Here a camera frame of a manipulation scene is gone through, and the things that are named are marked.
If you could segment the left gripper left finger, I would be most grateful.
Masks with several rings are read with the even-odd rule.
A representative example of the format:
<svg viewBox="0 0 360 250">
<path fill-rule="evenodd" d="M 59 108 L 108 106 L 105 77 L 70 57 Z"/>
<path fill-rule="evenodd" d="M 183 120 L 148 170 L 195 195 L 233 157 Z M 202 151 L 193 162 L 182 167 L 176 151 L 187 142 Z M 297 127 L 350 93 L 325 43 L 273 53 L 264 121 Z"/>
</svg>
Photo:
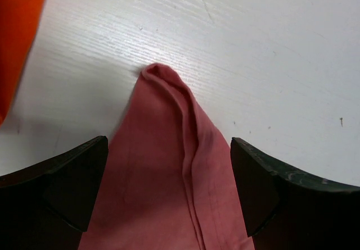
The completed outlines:
<svg viewBox="0 0 360 250">
<path fill-rule="evenodd" d="M 78 249 L 104 174 L 108 139 L 1 176 L 1 249 Z"/>
</svg>

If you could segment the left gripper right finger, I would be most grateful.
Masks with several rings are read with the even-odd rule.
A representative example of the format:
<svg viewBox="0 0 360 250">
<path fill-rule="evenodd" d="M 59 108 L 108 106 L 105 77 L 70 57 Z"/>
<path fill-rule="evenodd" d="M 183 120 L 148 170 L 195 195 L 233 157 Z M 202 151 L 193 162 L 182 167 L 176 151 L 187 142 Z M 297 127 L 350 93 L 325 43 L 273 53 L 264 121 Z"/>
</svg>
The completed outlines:
<svg viewBox="0 0 360 250">
<path fill-rule="evenodd" d="M 265 154 L 241 138 L 231 164 L 255 249 L 358 249 L 359 188 Z"/>
</svg>

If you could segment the pink t-shirt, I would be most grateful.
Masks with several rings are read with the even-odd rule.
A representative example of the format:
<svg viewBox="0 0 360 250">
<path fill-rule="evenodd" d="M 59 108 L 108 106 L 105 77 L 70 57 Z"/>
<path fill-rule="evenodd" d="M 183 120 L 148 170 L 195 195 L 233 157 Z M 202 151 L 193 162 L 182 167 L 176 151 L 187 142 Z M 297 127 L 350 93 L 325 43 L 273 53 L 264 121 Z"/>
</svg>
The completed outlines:
<svg viewBox="0 0 360 250">
<path fill-rule="evenodd" d="M 80 249 L 253 249 L 230 147 L 169 66 L 142 70 Z"/>
</svg>

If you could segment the folded orange t-shirt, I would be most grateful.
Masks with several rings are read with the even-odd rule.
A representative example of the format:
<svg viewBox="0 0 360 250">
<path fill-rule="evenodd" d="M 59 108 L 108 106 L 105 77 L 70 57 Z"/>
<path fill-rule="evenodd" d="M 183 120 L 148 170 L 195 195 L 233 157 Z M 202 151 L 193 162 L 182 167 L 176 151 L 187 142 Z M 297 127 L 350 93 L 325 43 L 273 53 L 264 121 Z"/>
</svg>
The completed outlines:
<svg viewBox="0 0 360 250">
<path fill-rule="evenodd" d="M 35 38 L 45 0 L 1 0 L 1 122 Z"/>
</svg>

